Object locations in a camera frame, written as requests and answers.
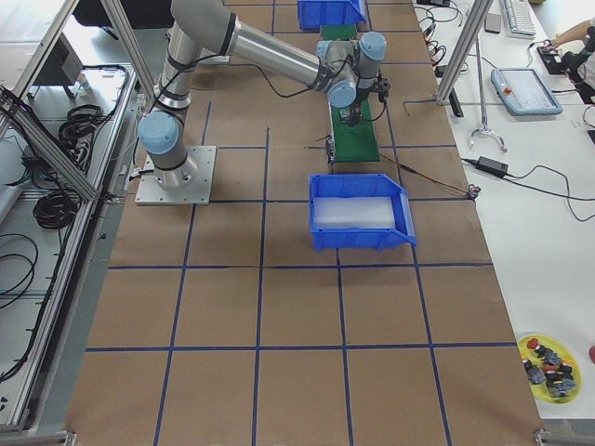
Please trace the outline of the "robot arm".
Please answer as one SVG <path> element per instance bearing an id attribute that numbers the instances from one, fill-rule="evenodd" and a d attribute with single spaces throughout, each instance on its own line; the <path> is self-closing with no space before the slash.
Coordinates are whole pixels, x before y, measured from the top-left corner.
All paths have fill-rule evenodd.
<path id="1" fill-rule="evenodd" d="M 311 54 L 242 22 L 220 1 L 174 1 L 171 14 L 174 25 L 167 58 L 153 105 L 138 127 L 157 184 L 165 189 L 190 184 L 198 171 L 182 134 L 192 73 L 205 49 L 213 57 L 239 56 L 262 71 L 325 93 L 331 106 L 348 109 L 349 125 L 360 123 L 362 104 L 370 95 L 377 95 L 380 102 L 388 97 L 390 83 L 380 71 L 387 41 L 380 33 L 325 40 Z"/>

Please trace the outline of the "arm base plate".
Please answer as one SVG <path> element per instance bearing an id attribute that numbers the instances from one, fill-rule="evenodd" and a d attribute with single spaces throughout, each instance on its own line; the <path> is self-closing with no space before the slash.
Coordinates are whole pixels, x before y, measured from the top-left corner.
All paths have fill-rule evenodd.
<path id="1" fill-rule="evenodd" d="M 217 148 L 186 146 L 186 150 L 185 164 L 173 171 L 155 168 L 150 156 L 146 156 L 144 169 L 152 170 L 152 173 L 140 178 L 137 204 L 209 204 Z"/>

